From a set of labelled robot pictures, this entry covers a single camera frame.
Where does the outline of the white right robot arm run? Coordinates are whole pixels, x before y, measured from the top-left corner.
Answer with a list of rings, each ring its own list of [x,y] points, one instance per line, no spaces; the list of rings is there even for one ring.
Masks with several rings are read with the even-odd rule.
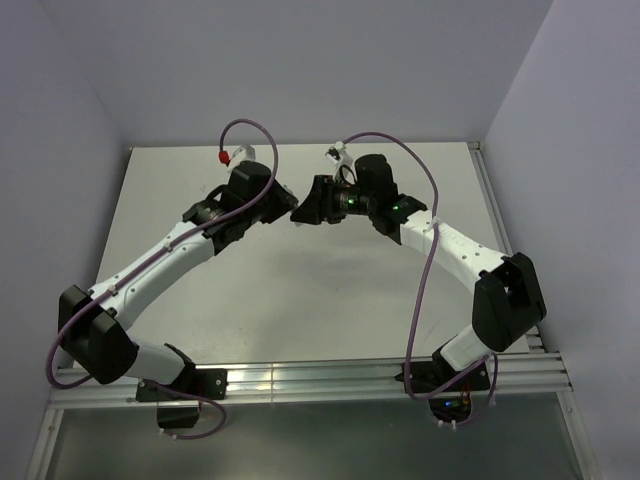
[[[532,260],[522,253],[486,248],[438,220],[433,209],[399,192],[385,156],[358,158],[354,183],[315,176],[291,220],[337,224],[349,215],[367,217],[381,235],[425,254],[429,265],[440,265],[472,295],[468,326],[439,347],[430,361],[405,361],[402,381],[411,397],[457,388],[488,357],[506,351],[546,317]]]

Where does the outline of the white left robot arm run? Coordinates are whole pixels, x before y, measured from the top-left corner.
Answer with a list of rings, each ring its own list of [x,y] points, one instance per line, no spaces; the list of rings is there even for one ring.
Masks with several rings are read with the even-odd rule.
[[[102,385],[138,378],[158,383],[172,399],[187,397],[195,386],[195,363],[173,345],[133,339],[128,329],[192,269],[242,239],[254,224],[271,224],[297,203],[267,166],[241,162],[225,184],[193,204],[131,265],[88,291],[72,286],[60,296],[60,347]]]

